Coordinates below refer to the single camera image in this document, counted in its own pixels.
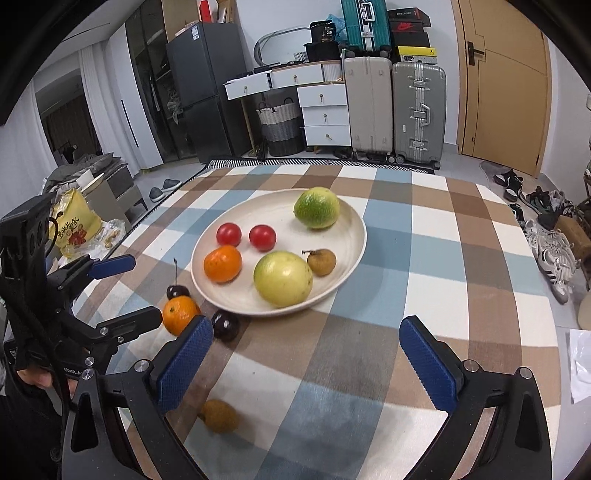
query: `dark cherry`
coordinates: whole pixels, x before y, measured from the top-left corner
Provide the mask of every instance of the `dark cherry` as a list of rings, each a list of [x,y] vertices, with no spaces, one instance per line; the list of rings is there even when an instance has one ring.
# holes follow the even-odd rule
[[[231,342],[238,336],[240,320],[233,313],[218,310],[213,314],[213,336],[222,342]]]
[[[175,299],[176,297],[190,297],[191,292],[184,285],[171,285],[166,289],[166,298],[169,300]]]

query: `suitcase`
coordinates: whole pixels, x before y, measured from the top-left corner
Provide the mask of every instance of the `suitcase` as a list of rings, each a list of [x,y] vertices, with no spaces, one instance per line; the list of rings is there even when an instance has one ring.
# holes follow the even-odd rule
[[[349,45],[362,51],[390,51],[385,0],[341,0]]]
[[[400,62],[394,83],[395,162],[431,164],[438,170],[446,121],[446,75],[441,67]]]
[[[351,147],[354,152],[388,155],[392,152],[394,126],[391,70],[392,62],[385,58],[345,59]]]

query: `gray refrigerator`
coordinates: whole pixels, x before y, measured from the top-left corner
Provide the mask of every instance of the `gray refrigerator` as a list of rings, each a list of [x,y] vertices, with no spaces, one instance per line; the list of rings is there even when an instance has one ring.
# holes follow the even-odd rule
[[[171,40],[166,49],[187,132],[199,160],[239,157],[249,151],[241,103],[229,101],[223,86],[246,72],[238,26],[198,23]],[[246,104],[253,116],[251,101]]]

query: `orange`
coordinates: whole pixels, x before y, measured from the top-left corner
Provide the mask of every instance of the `orange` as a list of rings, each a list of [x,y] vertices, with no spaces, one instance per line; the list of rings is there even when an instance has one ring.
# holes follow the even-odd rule
[[[179,336],[196,315],[201,315],[201,310],[191,297],[175,297],[166,302],[162,323],[170,333]]]
[[[232,245],[216,248],[203,259],[203,270],[215,283],[234,280],[242,269],[242,255]]]

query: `human hand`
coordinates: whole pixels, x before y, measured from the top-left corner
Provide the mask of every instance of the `human hand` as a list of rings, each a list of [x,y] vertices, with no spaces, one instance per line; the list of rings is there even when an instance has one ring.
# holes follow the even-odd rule
[[[51,373],[47,370],[43,370],[36,365],[31,365],[29,368],[25,370],[19,370],[17,372],[18,376],[21,377],[21,380],[24,381],[27,385],[35,385],[36,387],[47,390],[51,388],[53,383],[53,378]],[[76,391],[76,386],[78,385],[77,380],[72,380],[68,378],[68,387],[70,389],[70,396],[74,396],[74,392]]]

